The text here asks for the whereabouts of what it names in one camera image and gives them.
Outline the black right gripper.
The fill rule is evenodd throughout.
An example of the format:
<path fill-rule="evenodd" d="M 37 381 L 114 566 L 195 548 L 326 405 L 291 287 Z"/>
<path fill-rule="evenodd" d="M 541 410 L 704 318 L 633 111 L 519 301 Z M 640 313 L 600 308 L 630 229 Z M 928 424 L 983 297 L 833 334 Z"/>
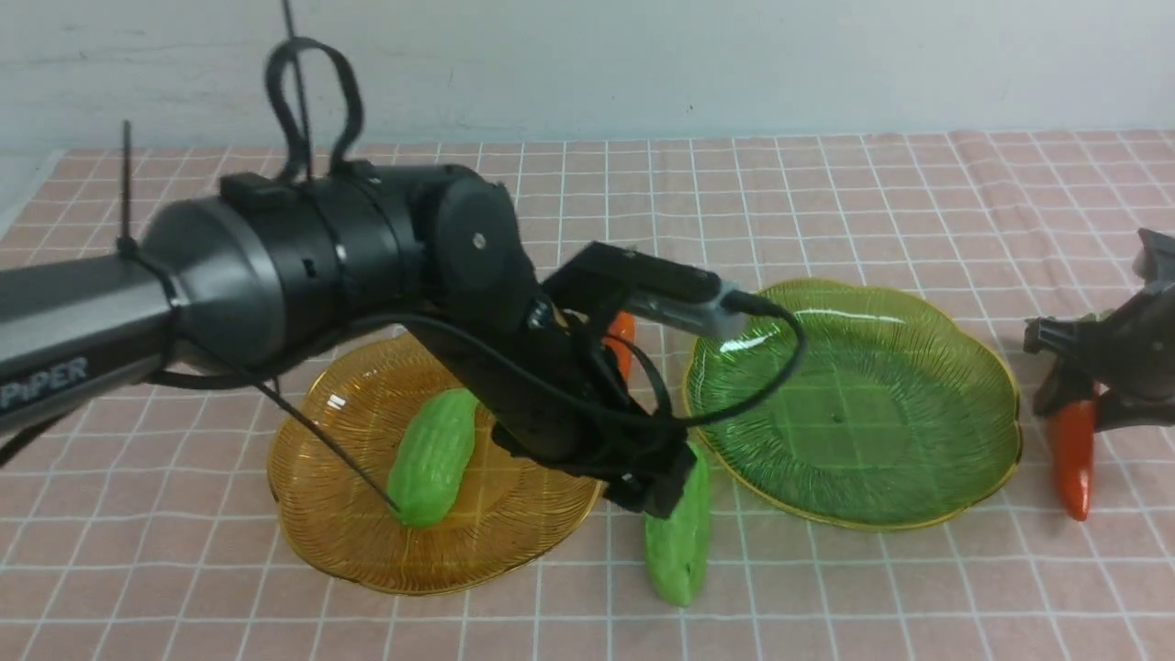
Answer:
<path fill-rule="evenodd" d="M 1025 323 L 1023 351 L 1054 357 L 1033 394 L 1036 417 L 1080 405 L 1097 413 L 1097 432 L 1174 423 L 1174 240 L 1137 234 L 1143 285 L 1129 301 L 1107 313 Z"/>

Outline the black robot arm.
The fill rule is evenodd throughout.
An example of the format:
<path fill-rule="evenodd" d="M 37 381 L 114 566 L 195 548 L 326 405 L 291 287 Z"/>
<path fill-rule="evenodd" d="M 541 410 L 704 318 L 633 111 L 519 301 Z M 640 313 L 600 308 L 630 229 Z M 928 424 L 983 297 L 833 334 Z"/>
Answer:
<path fill-rule="evenodd" d="M 785 355 L 733 405 L 645 411 L 603 343 L 618 312 L 713 340 L 737 339 L 745 317 L 780 319 Z M 505 187 L 463 166 L 233 174 L 114 252 L 4 271 L 4 463 L 114 389 L 266 389 L 389 325 L 491 411 L 506 452 L 659 518 L 694 465 L 689 429 L 756 409 L 817 357 L 813 321 L 694 267 L 593 242 L 540 282 Z"/>

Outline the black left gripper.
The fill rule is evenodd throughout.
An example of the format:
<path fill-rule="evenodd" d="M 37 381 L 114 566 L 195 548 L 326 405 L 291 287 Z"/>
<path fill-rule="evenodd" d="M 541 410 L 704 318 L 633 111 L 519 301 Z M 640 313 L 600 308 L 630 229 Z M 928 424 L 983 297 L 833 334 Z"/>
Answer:
<path fill-rule="evenodd" d="M 697 463 L 684 431 L 634 402 L 592 326 L 557 318 L 533 269 L 429 285 L 414 336 L 490 409 L 510 454 L 596 478 L 630 513 L 671 518 Z"/>

